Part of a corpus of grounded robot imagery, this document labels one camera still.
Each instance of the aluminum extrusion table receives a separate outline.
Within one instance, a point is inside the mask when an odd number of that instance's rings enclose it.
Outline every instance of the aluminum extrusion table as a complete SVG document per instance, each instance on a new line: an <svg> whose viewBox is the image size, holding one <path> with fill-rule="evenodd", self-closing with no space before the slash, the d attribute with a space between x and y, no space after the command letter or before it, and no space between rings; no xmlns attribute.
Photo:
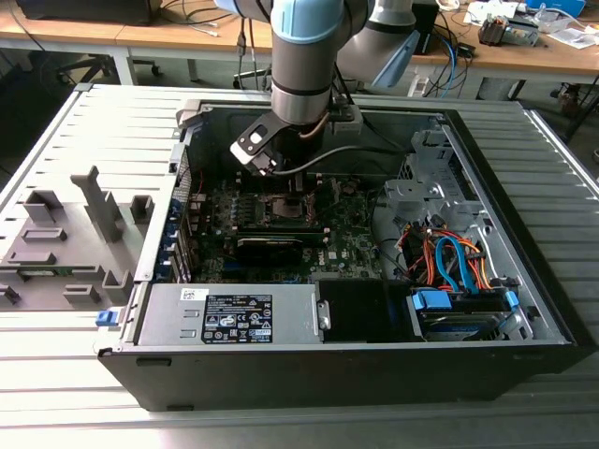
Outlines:
<svg viewBox="0 0 599 449"><path fill-rule="evenodd" d="M96 164L118 202L157 190L178 141L184 99L237 91L80 86L0 195L0 254L31 190L82 201L71 172ZM366 97L355 97L363 102ZM369 97L430 107L438 100ZM460 113L549 263L599 338L599 187L532 111L515 103L443 102ZM493 402L345 409L148 413L95 359L95 313L0 312L0 438L60 447L591 448L599 444L599 355L542 375ZM74 432L73 429L88 429Z"/></svg>

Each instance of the floor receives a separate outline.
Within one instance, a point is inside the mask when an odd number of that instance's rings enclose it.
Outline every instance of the floor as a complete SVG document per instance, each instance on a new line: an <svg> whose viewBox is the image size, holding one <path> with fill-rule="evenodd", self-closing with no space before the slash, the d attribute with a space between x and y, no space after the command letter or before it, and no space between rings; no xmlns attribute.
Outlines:
<svg viewBox="0 0 599 449"><path fill-rule="evenodd" d="M66 53L35 53L31 55L34 71L23 73L18 67L0 80L0 132L3 149L0 152L0 186L9 179L9 172L17 169L23 157L35 144L56 111L68 96L70 88L61 85L55 77L55 67L74 61L77 56ZM139 67L139 83L142 85L164 85L181 87L231 88L233 74L237 64L233 62L210 63L210 70L202 71L202 62L198 62L200 82L189 80L187 64L184 60L156 60L163 76L156 78L149 67ZM251 70L246 64L243 70ZM74 80L80 79L84 70L71 74ZM116 77L98 78L96 82L118 83ZM246 80L248 88L254 80ZM406 95L409 80L403 80L394 90L394 94ZM565 130L568 119L562 116L558 101L549 96L557 88L555 83L528 82L519 95L519 101L528 109L538 110L548 124L559 135ZM592 160L592 152L599 148L597 139L599 114L593 114L578 130L570 142L570 148L584 166L597 178L599 165Z"/></svg>

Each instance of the motherboard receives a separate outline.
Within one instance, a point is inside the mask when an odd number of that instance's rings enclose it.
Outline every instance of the motherboard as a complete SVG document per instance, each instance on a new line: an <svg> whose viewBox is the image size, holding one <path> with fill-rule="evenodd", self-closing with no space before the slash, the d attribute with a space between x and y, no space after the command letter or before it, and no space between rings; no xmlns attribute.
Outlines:
<svg viewBox="0 0 599 449"><path fill-rule="evenodd" d="M378 189L351 176L315 174L306 184L306 193L290 194L237 178L196 196L193 282L380 279L369 213Z"/></svg>

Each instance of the sticker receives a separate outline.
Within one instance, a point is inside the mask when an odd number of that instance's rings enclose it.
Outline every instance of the sticker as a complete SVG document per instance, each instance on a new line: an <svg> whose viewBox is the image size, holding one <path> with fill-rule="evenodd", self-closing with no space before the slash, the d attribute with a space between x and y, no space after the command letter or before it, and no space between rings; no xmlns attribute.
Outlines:
<svg viewBox="0 0 599 449"><path fill-rule="evenodd" d="M208 295L207 288L182 288L180 301L205 301Z"/></svg>
<svg viewBox="0 0 599 449"><path fill-rule="evenodd" d="M205 292L205 343L272 343L271 295L208 295L206 289L183 290Z"/></svg>

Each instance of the side panel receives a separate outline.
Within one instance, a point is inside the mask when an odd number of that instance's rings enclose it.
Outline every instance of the side panel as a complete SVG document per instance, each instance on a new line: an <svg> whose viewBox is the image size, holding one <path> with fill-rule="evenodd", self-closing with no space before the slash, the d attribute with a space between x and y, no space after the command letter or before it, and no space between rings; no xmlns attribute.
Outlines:
<svg viewBox="0 0 599 449"><path fill-rule="evenodd" d="M556 346L281 353L123 354L99 360L152 412L495 399L587 354Z"/></svg>

